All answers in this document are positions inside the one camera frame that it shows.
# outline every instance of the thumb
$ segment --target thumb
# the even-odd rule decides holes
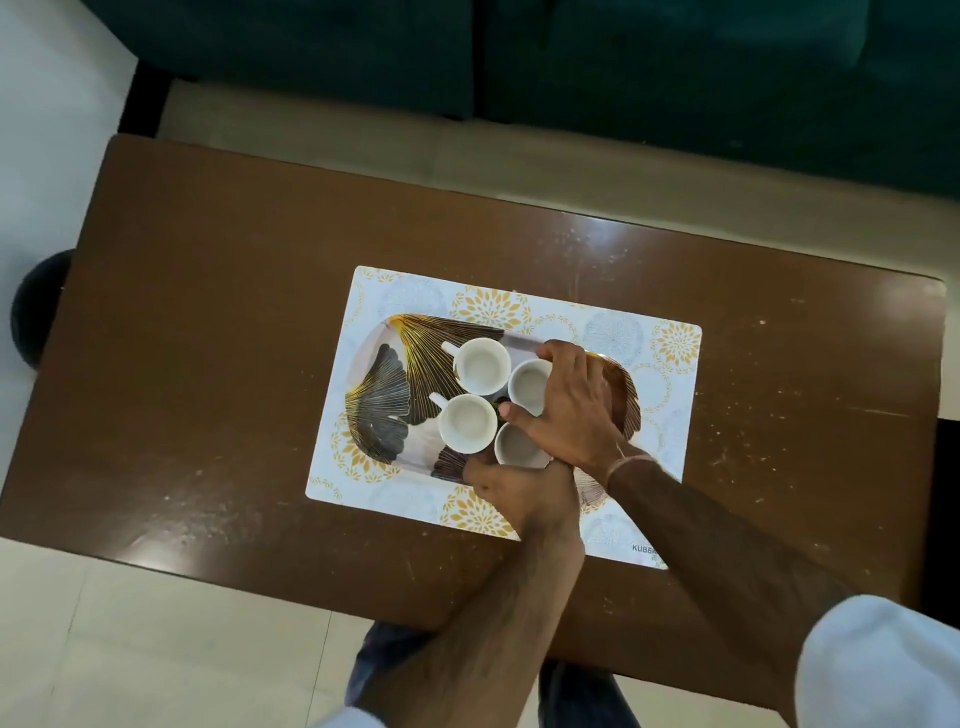
[[[516,425],[522,429],[528,437],[530,437],[530,430],[532,427],[536,427],[535,422],[537,418],[527,412],[519,404],[514,404],[511,401],[503,402],[498,410],[500,417],[506,420],[511,425]]]
[[[464,466],[464,482],[472,485],[478,493],[485,491],[495,482],[499,475],[499,467],[487,462],[482,455],[474,455]]]

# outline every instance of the white sleeve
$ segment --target white sleeve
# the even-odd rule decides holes
[[[386,726],[359,708],[346,707],[324,718],[313,728],[386,728]]]
[[[878,596],[852,596],[806,637],[799,728],[960,728],[960,632]]]

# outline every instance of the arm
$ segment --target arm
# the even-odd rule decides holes
[[[567,465],[471,460],[465,479],[522,541],[427,647],[364,690],[357,707],[390,728],[514,728],[584,562]]]
[[[853,595],[798,551],[678,483],[656,461],[613,463],[608,492],[732,649],[760,660],[781,687],[793,722],[793,682],[806,636]]]
[[[543,414],[510,404],[501,414],[608,489],[731,648],[773,671],[780,713],[792,722],[804,640],[852,591],[631,446],[611,422],[599,360],[558,341],[538,354],[553,361]]]

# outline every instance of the person's left hand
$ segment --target person's left hand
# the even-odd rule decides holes
[[[573,469],[553,460],[546,468],[497,465],[490,452],[469,459],[464,481],[489,502],[520,538],[542,529],[575,533],[580,537],[580,499]]]

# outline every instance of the white cup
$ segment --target white cup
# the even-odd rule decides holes
[[[495,394],[510,378],[510,353],[498,341],[470,339],[459,347],[444,341],[441,348],[453,357],[460,386],[473,395]]]
[[[521,468],[546,468],[550,455],[534,445],[533,440],[516,425],[506,423],[500,427],[493,441],[493,454],[500,465],[515,465]]]
[[[479,452],[496,434],[493,406],[476,395],[458,395],[448,400],[433,392],[430,401],[440,407],[440,437],[444,444],[465,455]]]
[[[546,359],[527,359],[516,365],[507,383],[507,396],[534,417],[543,414],[543,392],[553,363]]]

